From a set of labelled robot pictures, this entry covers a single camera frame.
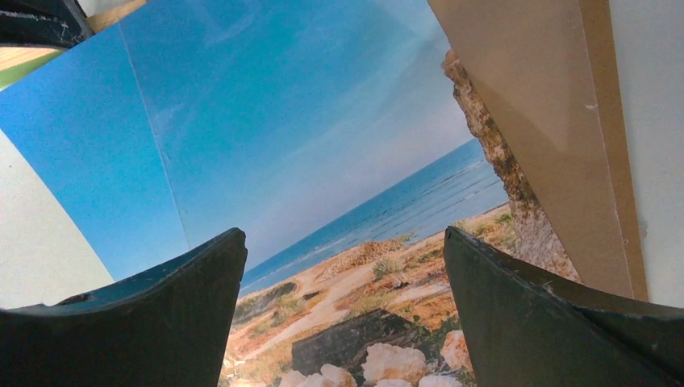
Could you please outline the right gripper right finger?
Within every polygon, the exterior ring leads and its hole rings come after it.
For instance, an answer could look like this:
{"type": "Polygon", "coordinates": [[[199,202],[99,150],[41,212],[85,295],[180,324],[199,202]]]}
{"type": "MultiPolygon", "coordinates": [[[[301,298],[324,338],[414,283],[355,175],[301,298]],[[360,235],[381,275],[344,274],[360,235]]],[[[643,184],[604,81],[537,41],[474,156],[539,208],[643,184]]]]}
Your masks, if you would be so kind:
{"type": "Polygon", "coordinates": [[[682,385],[682,309],[589,288],[455,227],[444,261],[480,386],[682,385]]]}

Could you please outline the seaside landscape photo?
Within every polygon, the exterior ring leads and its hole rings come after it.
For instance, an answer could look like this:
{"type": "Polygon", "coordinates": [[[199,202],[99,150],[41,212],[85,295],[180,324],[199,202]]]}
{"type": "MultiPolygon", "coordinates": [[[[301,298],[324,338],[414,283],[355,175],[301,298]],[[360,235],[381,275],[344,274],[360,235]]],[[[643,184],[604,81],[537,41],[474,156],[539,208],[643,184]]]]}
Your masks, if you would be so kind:
{"type": "Polygon", "coordinates": [[[444,230],[512,225],[425,1],[148,1],[1,90],[2,310],[225,231],[215,386],[475,386],[444,230]]]}

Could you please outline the brown backing board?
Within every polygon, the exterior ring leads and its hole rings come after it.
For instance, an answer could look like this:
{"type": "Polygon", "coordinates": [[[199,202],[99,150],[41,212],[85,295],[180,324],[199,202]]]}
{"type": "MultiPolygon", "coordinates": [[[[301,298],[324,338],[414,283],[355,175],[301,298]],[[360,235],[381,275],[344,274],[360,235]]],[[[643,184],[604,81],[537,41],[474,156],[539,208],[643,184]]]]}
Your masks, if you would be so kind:
{"type": "Polygon", "coordinates": [[[443,68],[515,219],[516,257],[646,301],[607,1],[432,1],[443,68]]]}

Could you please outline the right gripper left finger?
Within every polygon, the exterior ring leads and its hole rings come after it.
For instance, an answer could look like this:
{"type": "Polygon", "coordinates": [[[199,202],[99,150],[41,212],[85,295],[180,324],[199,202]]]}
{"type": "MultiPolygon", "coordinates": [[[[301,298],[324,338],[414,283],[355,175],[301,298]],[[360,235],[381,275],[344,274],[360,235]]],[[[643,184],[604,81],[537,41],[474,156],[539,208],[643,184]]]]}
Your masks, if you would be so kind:
{"type": "Polygon", "coordinates": [[[54,306],[1,313],[4,386],[215,386],[248,251],[232,228],[54,306]]]}

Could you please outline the wooden picture frame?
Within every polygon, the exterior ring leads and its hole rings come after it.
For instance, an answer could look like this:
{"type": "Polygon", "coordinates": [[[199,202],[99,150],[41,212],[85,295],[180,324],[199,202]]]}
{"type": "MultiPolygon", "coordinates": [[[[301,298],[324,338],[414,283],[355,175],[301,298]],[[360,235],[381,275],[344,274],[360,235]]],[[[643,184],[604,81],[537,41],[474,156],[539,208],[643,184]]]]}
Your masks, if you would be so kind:
{"type": "Polygon", "coordinates": [[[1,89],[145,4],[134,0],[1,0],[1,89]]]}

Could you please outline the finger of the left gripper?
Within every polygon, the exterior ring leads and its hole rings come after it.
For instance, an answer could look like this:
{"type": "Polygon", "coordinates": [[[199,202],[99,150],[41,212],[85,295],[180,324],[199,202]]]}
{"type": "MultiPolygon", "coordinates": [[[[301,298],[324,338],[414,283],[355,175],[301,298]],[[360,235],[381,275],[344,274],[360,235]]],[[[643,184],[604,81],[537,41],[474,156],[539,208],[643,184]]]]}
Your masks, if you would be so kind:
{"type": "Polygon", "coordinates": [[[93,35],[75,0],[1,0],[3,47],[72,48],[93,35]]]}

